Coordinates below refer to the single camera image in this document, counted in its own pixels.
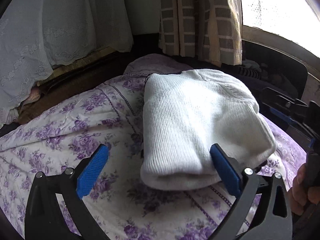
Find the folded white sweater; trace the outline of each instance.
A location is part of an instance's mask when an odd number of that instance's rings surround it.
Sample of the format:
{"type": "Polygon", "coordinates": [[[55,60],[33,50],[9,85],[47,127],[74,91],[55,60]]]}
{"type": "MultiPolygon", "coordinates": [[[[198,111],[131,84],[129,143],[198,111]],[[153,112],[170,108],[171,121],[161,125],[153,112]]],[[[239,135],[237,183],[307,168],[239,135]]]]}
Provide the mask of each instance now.
{"type": "Polygon", "coordinates": [[[221,71],[152,74],[144,100],[140,175],[152,188],[190,190],[218,182],[209,153],[214,143],[251,168],[276,149],[249,89],[221,71]]]}

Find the floral bedsheet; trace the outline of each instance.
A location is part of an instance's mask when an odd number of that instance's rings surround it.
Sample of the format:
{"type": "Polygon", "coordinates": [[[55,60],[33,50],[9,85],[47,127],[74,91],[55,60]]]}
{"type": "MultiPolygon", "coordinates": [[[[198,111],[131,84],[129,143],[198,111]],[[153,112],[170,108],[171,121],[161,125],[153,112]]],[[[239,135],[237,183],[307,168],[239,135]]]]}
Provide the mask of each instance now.
{"type": "MultiPolygon", "coordinates": [[[[207,239],[235,200],[221,183],[191,192],[165,192],[140,181],[146,79],[150,73],[188,69],[165,56],[142,57],[124,75],[65,100],[0,138],[0,207],[16,230],[24,236],[26,204],[35,174],[60,174],[67,167],[76,167],[103,143],[110,150],[109,160],[83,201],[110,239],[207,239]]],[[[289,189],[306,154],[267,122],[277,150],[261,173],[279,171],[289,189]]],[[[79,234],[61,196],[58,201],[68,227],[79,234]]],[[[256,197],[241,232],[247,230],[258,201],[256,197]]]]}

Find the brown checkered curtain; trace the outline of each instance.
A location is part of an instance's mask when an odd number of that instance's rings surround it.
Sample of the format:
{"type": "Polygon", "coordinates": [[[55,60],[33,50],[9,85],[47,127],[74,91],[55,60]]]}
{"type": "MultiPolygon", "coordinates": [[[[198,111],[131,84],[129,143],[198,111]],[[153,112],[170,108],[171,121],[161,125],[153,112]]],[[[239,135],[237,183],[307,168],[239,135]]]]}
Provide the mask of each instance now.
{"type": "Polygon", "coordinates": [[[236,0],[160,0],[159,47],[165,54],[241,64],[236,0]]]}

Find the human hand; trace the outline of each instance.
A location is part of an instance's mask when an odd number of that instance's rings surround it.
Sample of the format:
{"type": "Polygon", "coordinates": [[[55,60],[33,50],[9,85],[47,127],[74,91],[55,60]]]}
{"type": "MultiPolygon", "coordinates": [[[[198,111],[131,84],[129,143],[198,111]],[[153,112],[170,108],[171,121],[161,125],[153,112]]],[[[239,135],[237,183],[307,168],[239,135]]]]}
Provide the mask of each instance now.
{"type": "Polygon", "coordinates": [[[298,169],[297,176],[293,179],[292,188],[288,191],[291,211],[299,216],[303,214],[303,207],[309,200],[311,203],[320,202],[320,187],[310,187],[306,193],[302,182],[306,174],[306,164],[298,169]]]}

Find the silver pin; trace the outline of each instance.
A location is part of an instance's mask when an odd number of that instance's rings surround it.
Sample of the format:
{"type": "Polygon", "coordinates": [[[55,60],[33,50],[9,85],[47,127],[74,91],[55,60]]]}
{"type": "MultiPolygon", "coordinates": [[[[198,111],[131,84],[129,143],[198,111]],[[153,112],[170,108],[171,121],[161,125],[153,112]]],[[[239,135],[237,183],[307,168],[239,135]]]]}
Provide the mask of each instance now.
{"type": "Polygon", "coordinates": [[[281,179],[281,178],[282,178],[282,176],[281,176],[281,174],[280,174],[279,172],[276,172],[276,173],[275,173],[275,177],[276,177],[277,179],[281,179]]]}
{"type": "Polygon", "coordinates": [[[67,175],[71,175],[73,173],[74,169],[73,168],[67,168],[64,173],[67,175]]]}
{"type": "Polygon", "coordinates": [[[245,168],[245,169],[244,169],[244,172],[245,172],[245,174],[247,174],[247,175],[252,175],[252,174],[253,174],[253,170],[250,169],[250,168],[245,168]]]}
{"type": "Polygon", "coordinates": [[[39,172],[37,172],[37,174],[36,174],[36,178],[42,178],[42,176],[43,176],[43,172],[42,171],[39,171],[39,172]]]}

